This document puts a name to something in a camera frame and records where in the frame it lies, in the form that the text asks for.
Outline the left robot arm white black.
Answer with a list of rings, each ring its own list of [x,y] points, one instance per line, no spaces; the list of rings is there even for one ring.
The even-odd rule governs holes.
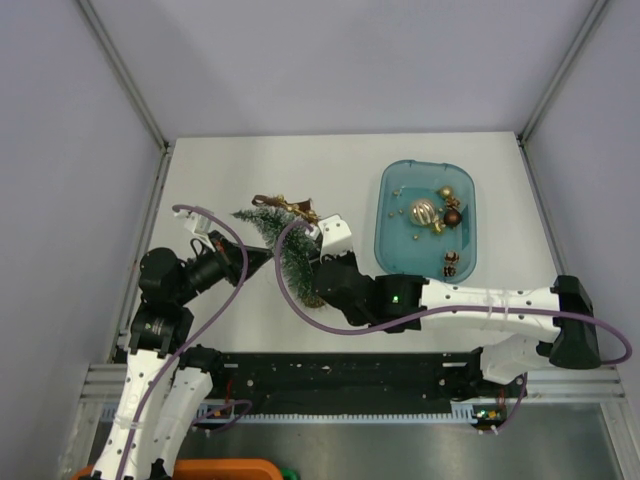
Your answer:
[[[220,352],[188,343],[194,316],[187,305],[222,280],[239,286],[272,254],[241,248],[218,231],[191,247],[195,255],[187,260],[166,247],[141,260],[123,390],[90,479],[172,478],[198,408],[226,387]]]

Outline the small green christmas tree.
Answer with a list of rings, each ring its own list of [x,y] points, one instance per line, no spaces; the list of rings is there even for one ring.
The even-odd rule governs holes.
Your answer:
[[[283,209],[271,206],[252,207],[232,213],[238,220],[253,225],[267,248],[275,251],[282,230],[297,220],[297,216]],[[282,245],[281,272],[289,292],[308,309],[317,309],[325,302],[314,293],[312,288],[312,267],[309,255],[314,251],[314,241],[302,228],[291,230]]]

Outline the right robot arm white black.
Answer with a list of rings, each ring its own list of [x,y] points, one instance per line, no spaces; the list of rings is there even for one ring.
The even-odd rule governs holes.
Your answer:
[[[480,349],[467,370],[469,388],[487,396],[538,368],[593,370],[602,365],[593,306],[580,280],[560,275],[530,290],[464,287],[415,275],[372,278],[352,252],[328,256],[312,268],[312,290],[354,326],[387,333],[407,329],[471,329],[506,334]]]

